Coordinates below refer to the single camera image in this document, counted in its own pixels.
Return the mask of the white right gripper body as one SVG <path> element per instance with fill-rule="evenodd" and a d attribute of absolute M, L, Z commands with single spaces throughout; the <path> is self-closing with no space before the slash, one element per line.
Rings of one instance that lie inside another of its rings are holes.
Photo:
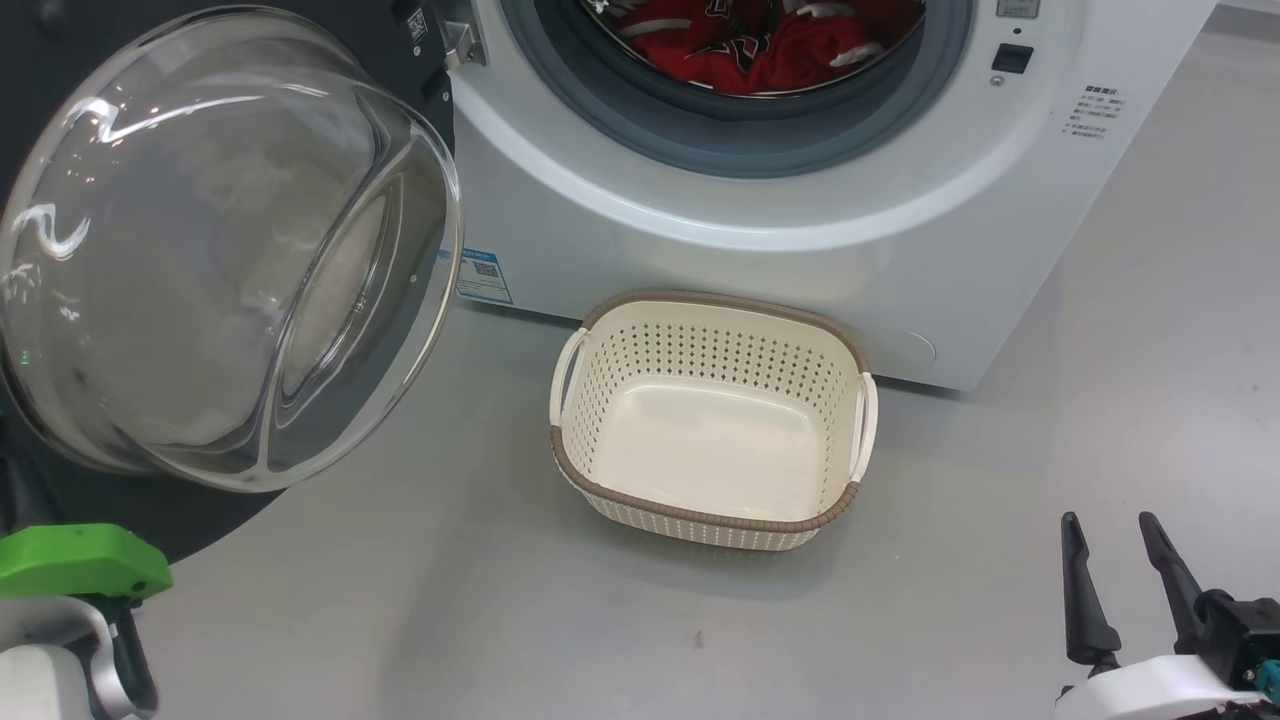
<path fill-rule="evenodd" d="M 1270 719 L 1271 700 L 1224 683 L 1193 655 L 1165 655 L 1073 685 L 1056 719 Z"/>

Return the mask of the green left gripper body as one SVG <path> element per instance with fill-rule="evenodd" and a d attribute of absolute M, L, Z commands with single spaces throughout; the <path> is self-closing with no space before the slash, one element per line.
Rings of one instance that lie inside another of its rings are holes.
<path fill-rule="evenodd" d="M 146 601 L 173 587 L 166 556 L 113 524 L 27 527 L 1 539 L 1 597 Z"/>

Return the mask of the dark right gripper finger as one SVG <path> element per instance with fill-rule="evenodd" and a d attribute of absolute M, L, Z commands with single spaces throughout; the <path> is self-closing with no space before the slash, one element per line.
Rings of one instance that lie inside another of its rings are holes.
<path fill-rule="evenodd" d="M 1138 523 L 1147 557 L 1160 574 L 1170 607 L 1176 632 L 1174 652 L 1197 653 L 1203 632 L 1203 621 L 1196 610 L 1196 602 L 1202 594 L 1201 585 L 1169 539 L 1157 516 L 1153 512 L 1140 512 Z"/>
<path fill-rule="evenodd" d="M 1062 515 L 1060 532 L 1066 657 L 1078 665 L 1117 665 L 1123 643 L 1097 596 L 1088 569 L 1091 551 L 1075 512 Z"/>

